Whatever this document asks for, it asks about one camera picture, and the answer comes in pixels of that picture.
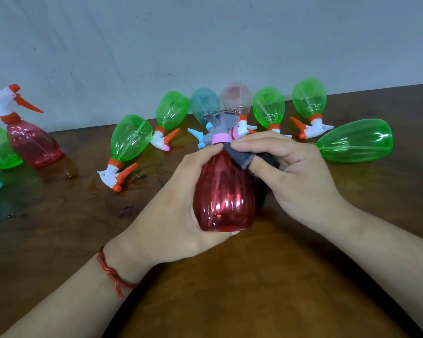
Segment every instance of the person's left hand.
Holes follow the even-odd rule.
[[[232,233],[205,232],[196,220],[192,199],[202,166],[221,152],[222,144],[186,155],[171,179],[117,238],[135,263],[149,266],[204,252],[228,239]]]

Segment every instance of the wooden table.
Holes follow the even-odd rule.
[[[287,102],[284,133],[298,133],[288,120],[293,113]],[[328,97],[325,123],[365,118],[391,125],[393,153],[374,163],[329,164],[334,180],[351,203],[423,237],[423,84]],[[114,126],[53,133],[65,158],[40,170],[4,171],[0,333],[130,225],[182,157],[197,150],[187,127],[203,129],[188,115],[170,152],[148,146],[120,194],[96,173],[106,167]],[[155,268],[105,335],[117,332],[170,338],[421,335],[354,262],[285,215],[272,196],[253,229]]]

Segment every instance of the bracelet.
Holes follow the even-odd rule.
[[[110,279],[113,280],[114,288],[116,289],[116,293],[118,293],[118,296],[120,298],[124,297],[124,294],[122,293],[121,287],[127,287],[127,288],[130,288],[130,289],[135,289],[136,287],[138,287],[141,284],[141,282],[138,282],[136,284],[128,283],[127,281],[123,280],[119,276],[116,269],[114,269],[112,267],[108,267],[106,265],[106,261],[105,261],[105,254],[103,253],[103,246],[101,246],[101,248],[99,249],[99,252],[97,253],[97,261],[99,261],[99,264],[101,265],[104,272],[106,272],[108,274],[108,276],[110,277]]]

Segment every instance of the red bottle body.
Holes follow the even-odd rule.
[[[249,172],[225,152],[202,167],[193,210],[204,231],[240,231],[254,223],[255,199]]]
[[[9,123],[6,129],[12,149],[25,163],[42,167],[61,158],[58,143],[38,126],[18,120]]]

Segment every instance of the table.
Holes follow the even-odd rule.
[[[297,134],[288,120],[283,133]],[[392,154],[373,163],[333,164],[352,204],[423,237],[423,84],[328,97],[325,123],[365,118],[392,127]],[[255,124],[254,118],[249,122]],[[170,152],[152,146],[114,193],[106,168],[113,126],[53,133],[66,154],[46,168],[3,172],[0,192],[0,333],[123,231],[197,150],[186,128]],[[407,337],[422,333],[354,262],[285,215],[272,195],[254,228],[196,257],[160,265],[113,319],[112,337]]]

